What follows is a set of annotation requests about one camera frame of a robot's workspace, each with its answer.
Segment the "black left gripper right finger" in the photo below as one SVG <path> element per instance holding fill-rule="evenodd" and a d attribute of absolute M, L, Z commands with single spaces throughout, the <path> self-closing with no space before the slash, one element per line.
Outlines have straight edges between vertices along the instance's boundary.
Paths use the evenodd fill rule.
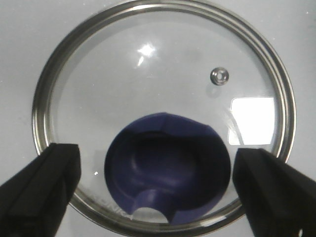
<path fill-rule="evenodd" d="M 240 148 L 233 183 L 254 236 L 316 235 L 316 183 L 281 159 Z"/>

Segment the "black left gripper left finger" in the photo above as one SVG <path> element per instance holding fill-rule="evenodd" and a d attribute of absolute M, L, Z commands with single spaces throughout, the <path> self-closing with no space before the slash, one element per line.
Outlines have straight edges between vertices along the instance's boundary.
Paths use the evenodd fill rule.
<path fill-rule="evenodd" d="M 50 144 L 0 187 L 2 237 L 53 237 L 81 176 L 77 144 Z"/>

